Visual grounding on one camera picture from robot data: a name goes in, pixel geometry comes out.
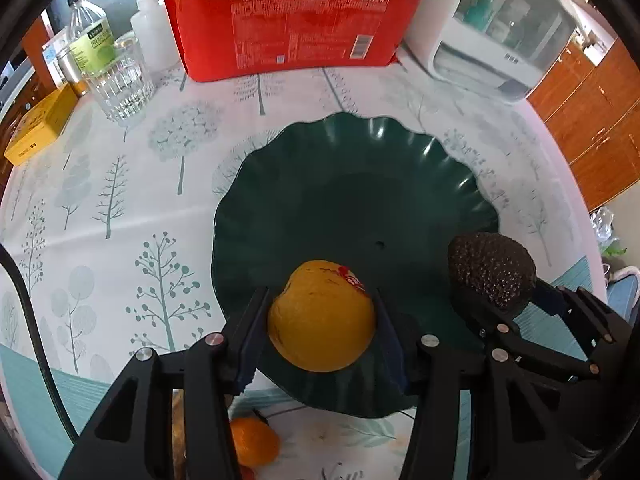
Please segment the cherry tomato top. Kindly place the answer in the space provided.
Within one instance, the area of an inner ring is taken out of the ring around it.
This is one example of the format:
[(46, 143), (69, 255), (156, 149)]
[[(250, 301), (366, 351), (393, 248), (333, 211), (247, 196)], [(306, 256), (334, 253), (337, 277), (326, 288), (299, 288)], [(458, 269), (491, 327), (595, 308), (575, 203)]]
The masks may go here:
[(250, 469), (247, 466), (241, 466), (240, 471), (241, 471), (242, 480), (256, 480), (256, 476), (253, 469)]

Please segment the red paper cup package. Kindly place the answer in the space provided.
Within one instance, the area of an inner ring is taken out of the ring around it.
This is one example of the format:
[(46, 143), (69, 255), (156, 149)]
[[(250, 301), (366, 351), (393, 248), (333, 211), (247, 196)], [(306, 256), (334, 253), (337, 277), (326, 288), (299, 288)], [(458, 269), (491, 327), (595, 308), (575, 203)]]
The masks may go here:
[(420, 0), (164, 0), (198, 82), (341, 66), (385, 66)]

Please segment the white countertop appliance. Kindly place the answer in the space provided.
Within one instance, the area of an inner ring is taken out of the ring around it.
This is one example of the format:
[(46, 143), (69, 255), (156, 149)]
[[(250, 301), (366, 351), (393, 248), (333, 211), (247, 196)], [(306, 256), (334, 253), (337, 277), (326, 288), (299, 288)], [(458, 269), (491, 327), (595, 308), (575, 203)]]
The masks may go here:
[(433, 77), (515, 103), (583, 30), (570, 0), (421, 0), (404, 41)]

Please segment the overripe brown banana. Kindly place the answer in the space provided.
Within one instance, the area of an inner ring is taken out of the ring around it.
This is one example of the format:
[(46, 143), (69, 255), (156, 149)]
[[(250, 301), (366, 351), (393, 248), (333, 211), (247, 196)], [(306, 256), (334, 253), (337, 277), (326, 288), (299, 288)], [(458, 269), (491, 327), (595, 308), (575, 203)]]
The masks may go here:
[(186, 478), (186, 434), (184, 433), (183, 391), (172, 393), (171, 408), (172, 466), (177, 480)]

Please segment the green label glass bottle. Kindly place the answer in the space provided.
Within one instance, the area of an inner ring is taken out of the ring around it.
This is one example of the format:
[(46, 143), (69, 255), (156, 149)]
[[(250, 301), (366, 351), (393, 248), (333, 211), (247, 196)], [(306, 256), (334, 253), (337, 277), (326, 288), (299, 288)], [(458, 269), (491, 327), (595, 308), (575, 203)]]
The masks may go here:
[(67, 38), (82, 76), (92, 76), (116, 58), (115, 38), (105, 11), (90, 0), (67, 0)]

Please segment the small metal tin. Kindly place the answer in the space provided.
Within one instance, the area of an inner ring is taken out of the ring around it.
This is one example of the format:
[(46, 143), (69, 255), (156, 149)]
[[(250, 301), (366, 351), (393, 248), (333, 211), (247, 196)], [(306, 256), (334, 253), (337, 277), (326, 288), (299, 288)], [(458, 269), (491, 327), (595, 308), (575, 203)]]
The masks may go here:
[(84, 96), (89, 92), (88, 84), (82, 79), (81, 71), (74, 59), (69, 46), (62, 47), (56, 54), (58, 68), (61, 70), (64, 79), (72, 87), (76, 96)]

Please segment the clear drinking glass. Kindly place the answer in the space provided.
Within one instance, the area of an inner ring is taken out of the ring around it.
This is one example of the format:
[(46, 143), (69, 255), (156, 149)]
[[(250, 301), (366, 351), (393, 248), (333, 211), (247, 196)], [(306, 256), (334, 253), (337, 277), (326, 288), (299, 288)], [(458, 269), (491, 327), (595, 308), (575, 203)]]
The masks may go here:
[(84, 81), (106, 118), (130, 127), (142, 118), (155, 87), (133, 32), (117, 38), (114, 47), (114, 61)]

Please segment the dark green leaf plate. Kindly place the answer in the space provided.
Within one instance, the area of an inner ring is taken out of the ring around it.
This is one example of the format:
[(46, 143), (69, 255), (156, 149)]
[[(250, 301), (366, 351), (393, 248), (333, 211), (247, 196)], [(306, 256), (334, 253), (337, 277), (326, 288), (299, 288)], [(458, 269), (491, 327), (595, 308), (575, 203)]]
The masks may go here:
[(499, 226), (472, 171), (434, 136), (337, 113), (289, 125), (243, 160), (216, 210), (212, 282), (232, 316), (260, 286), (282, 292), (305, 261), (341, 263), (413, 333), (471, 351), (480, 340), (452, 306), (447, 249)]

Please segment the white squeeze bottle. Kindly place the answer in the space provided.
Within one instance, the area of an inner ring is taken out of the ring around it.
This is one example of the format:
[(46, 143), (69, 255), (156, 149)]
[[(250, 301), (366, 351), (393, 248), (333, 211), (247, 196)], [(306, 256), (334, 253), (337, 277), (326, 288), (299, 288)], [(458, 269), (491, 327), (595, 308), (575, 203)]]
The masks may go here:
[(180, 61), (180, 54), (164, 0), (137, 0), (137, 8), (130, 18), (130, 32), (116, 40), (116, 49), (134, 48), (152, 74), (169, 70)]

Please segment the yellow tin box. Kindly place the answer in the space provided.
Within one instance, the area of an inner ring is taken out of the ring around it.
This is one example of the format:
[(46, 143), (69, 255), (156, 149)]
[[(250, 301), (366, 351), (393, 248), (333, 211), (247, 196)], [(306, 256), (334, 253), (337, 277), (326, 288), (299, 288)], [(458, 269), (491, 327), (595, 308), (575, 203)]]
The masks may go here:
[(20, 120), (4, 158), (20, 166), (55, 142), (77, 102), (78, 96), (68, 82), (51, 92)]

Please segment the dark avocado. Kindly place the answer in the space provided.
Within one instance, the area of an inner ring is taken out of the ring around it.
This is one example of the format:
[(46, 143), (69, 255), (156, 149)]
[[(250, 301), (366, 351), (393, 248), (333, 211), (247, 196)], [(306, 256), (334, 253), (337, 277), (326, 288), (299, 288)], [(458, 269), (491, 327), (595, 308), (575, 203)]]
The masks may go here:
[(448, 246), (448, 273), (454, 289), (513, 316), (528, 306), (537, 281), (527, 249), (491, 232), (457, 235)]

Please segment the tangerine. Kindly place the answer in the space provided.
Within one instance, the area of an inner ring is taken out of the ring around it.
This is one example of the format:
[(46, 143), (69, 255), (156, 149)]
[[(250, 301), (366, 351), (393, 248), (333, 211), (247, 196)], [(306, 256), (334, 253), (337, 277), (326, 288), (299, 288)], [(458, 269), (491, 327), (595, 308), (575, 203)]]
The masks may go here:
[(279, 456), (281, 441), (278, 434), (260, 419), (238, 417), (232, 419), (230, 429), (241, 466), (267, 466)]

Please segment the wooden sideboard right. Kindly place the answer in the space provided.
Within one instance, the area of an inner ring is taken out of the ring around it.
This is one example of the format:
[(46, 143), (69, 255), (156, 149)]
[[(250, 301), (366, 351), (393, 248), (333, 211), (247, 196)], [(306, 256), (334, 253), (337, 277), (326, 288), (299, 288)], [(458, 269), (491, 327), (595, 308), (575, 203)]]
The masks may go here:
[(616, 39), (599, 64), (572, 41), (528, 96), (589, 210), (639, 181), (639, 69)]

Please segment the small card box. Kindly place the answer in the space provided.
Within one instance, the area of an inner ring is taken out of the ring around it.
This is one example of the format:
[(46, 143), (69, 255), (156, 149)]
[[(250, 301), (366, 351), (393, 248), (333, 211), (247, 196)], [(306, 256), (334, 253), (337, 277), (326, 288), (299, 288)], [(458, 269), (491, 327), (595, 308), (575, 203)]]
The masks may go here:
[(42, 46), (42, 56), (46, 63), (49, 74), (55, 83), (60, 88), (64, 81), (64, 75), (60, 66), (58, 65), (58, 59), (56, 55), (67, 44), (67, 28), (64, 27), (57, 34), (55, 34), (46, 44)]

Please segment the large yellow orange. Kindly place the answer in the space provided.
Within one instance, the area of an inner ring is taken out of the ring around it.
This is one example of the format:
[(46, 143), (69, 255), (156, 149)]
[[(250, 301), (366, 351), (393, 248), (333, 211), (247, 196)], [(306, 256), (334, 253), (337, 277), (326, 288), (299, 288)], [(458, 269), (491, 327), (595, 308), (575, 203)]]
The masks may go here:
[(374, 334), (374, 304), (363, 284), (347, 266), (326, 260), (302, 263), (268, 314), (272, 344), (307, 372), (336, 372), (352, 365)]

